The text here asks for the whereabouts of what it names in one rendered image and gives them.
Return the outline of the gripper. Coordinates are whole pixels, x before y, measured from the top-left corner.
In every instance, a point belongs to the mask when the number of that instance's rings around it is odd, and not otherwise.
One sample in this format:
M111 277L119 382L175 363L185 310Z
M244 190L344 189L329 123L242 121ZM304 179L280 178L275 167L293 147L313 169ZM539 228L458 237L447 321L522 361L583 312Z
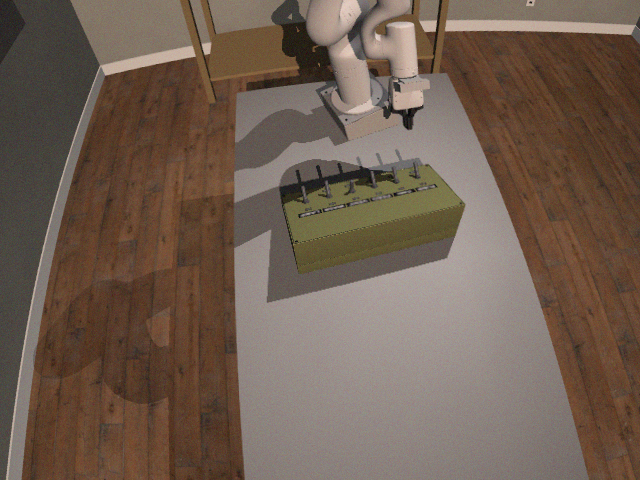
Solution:
M392 96L392 104L390 112L392 114L400 114L403 118L403 126L407 130L412 130L413 126L413 117L414 114L423 109L423 91L412 91L400 94L397 91L397 83L401 81L398 80L397 77L389 77L389 86L388 86L388 100L389 105L391 103ZM390 96L391 95L391 96ZM390 99L389 99L390 96ZM408 109L408 114L406 112ZM408 116L407 116L408 115Z

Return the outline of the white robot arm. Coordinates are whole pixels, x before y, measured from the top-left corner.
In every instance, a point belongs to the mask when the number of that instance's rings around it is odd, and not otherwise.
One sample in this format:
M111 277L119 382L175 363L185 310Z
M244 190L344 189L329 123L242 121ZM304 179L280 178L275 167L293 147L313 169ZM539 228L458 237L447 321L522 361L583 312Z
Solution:
M389 23L384 35L373 31L409 9L410 0L377 0L371 9L368 0L310 0L306 31L317 45L329 46L328 56L338 86L332 91L331 101L338 111L363 114L381 102L383 91L370 78L366 57L389 61L390 75L401 81L397 83L398 92L430 89L429 80L417 76L414 24Z

